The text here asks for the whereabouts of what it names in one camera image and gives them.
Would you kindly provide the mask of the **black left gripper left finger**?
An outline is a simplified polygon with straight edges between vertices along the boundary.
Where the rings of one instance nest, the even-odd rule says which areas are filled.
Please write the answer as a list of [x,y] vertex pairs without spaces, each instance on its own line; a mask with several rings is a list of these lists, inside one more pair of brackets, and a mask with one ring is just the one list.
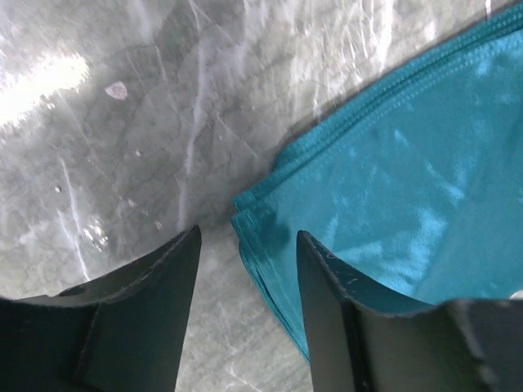
[[201,245],[194,226],[58,295],[2,299],[2,390],[174,390]]

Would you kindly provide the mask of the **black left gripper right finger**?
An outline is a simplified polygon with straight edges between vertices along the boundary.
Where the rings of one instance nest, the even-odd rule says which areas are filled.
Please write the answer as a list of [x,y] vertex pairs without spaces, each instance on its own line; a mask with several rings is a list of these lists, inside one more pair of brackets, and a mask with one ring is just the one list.
[[297,235],[316,391],[519,391],[522,303],[400,294]]

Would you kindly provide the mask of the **teal satin napkin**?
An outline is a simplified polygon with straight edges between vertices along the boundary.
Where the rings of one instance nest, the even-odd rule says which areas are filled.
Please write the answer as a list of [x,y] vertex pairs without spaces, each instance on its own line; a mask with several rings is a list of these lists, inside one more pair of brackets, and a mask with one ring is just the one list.
[[297,348],[305,230],[429,304],[522,289],[522,6],[400,66],[235,199],[244,266]]

